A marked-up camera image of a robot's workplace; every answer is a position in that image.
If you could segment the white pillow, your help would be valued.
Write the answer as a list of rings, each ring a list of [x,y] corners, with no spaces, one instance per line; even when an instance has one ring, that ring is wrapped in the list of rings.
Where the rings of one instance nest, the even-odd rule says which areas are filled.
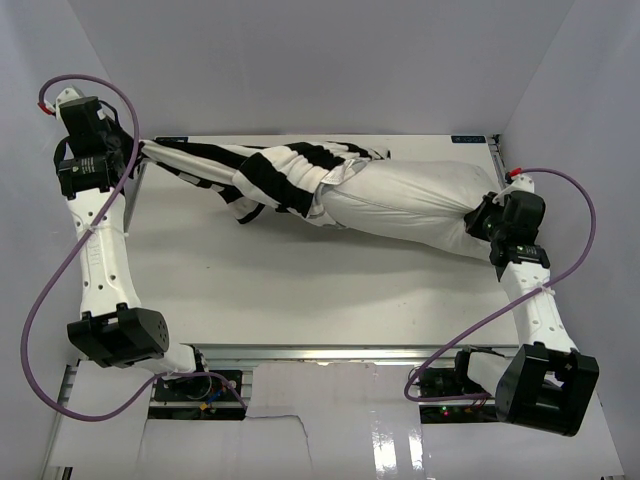
[[[487,261],[489,243],[465,232],[464,216],[494,187],[471,164],[381,160],[324,187],[320,200],[342,227]]]

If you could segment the black white striped pillowcase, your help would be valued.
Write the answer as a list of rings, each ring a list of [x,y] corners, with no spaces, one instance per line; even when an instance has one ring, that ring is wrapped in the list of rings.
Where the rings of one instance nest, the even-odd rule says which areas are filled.
[[[294,142],[276,146],[218,145],[146,141],[146,160],[196,187],[212,190],[235,219],[246,224],[266,207],[291,213],[320,227],[341,229],[320,200],[323,177],[345,161],[358,172],[372,161],[391,157],[383,147],[348,142]]]

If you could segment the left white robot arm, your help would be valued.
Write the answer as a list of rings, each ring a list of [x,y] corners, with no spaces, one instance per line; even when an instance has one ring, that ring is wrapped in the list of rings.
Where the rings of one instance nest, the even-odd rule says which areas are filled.
[[[84,242],[80,318],[67,326],[70,342],[103,368],[178,373],[180,391],[202,398],[211,374],[199,366],[194,347],[171,342],[164,317],[142,306],[130,275],[126,198],[116,187],[127,175],[132,139],[116,111],[95,96],[68,88],[58,96],[56,109],[68,132],[54,156],[56,175]]]

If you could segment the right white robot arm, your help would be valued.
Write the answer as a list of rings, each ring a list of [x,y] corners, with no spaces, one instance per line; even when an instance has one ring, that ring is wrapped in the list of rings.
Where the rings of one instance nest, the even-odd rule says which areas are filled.
[[[537,245],[545,203],[534,193],[490,192],[464,218],[472,237],[489,242],[489,260],[513,308],[519,349],[511,359],[466,347],[455,358],[453,390],[472,399],[485,391],[503,423],[572,437],[581,427],[599,377],[594,357],[568,335],[547,283],[550,261]]]

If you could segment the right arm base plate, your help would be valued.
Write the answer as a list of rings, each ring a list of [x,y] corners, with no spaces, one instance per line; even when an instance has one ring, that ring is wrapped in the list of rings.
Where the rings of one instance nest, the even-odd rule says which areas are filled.
[[[460,381],[453,368],[430,368],[413,382],[411,393],[420,397],[434,397],[434,402],[419,405],[422,425],[497,423],[496,406],[477,384]]]

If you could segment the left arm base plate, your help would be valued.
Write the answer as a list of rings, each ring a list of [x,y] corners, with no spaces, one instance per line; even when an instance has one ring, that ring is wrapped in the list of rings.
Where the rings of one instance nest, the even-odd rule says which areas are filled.
[[[241,421],[245,409],[237,401],[250,394],[241,370],[216,370],[215,376],[158,380],[148,418],[153,420]]]

